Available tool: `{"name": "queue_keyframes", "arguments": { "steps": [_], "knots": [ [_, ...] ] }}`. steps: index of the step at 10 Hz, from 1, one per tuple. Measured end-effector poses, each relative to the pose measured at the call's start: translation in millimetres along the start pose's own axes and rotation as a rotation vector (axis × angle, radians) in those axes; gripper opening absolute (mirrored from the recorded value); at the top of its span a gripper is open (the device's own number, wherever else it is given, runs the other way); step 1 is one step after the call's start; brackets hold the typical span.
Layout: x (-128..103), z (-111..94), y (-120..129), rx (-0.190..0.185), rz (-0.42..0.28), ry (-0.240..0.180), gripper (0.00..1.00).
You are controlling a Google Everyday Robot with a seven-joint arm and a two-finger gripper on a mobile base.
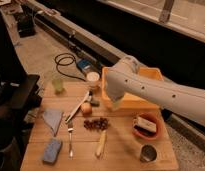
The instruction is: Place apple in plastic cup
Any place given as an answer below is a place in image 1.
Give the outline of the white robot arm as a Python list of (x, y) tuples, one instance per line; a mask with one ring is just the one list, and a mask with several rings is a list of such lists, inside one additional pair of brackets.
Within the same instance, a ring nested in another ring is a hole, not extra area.
[(205, 127), (205, 90), (139, 76), (139, 68), (131, 55), (108, 68), (105, 91), (112, 102), (130, 93)]

